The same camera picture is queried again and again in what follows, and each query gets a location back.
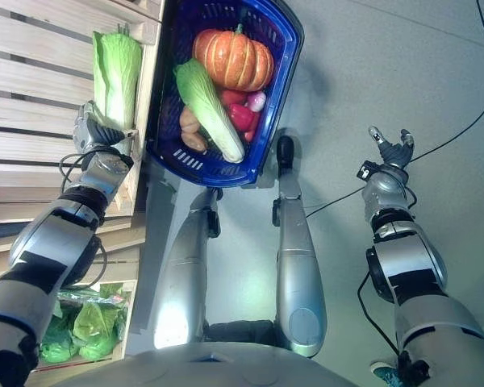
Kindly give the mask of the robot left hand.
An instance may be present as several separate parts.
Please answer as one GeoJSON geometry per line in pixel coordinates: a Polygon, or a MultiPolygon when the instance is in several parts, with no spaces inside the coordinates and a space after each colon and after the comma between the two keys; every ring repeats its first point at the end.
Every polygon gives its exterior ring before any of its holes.
{"type": "Polygon", "coordinates": [[[119,129],[116,123],[100,112],[92,100],[80,106],[74,120],[73,142],[80,153],[97,146],[107,146],[130,156],[131,146],[137,135],[136,129],[119,129]]]}

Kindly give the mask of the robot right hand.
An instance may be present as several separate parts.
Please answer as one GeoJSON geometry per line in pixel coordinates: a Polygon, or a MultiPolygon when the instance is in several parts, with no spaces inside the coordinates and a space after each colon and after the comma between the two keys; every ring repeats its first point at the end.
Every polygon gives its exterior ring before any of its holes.
{"type": "Polygon", "coordinates": [[[381,158],[385,164],[404,169],[411,162],[415,141],[413,135],[407,129],[400,131],[400,142],[397,144],[389,142],[375,126],[370,126],[368,132],[378,146],[381,158]]]}

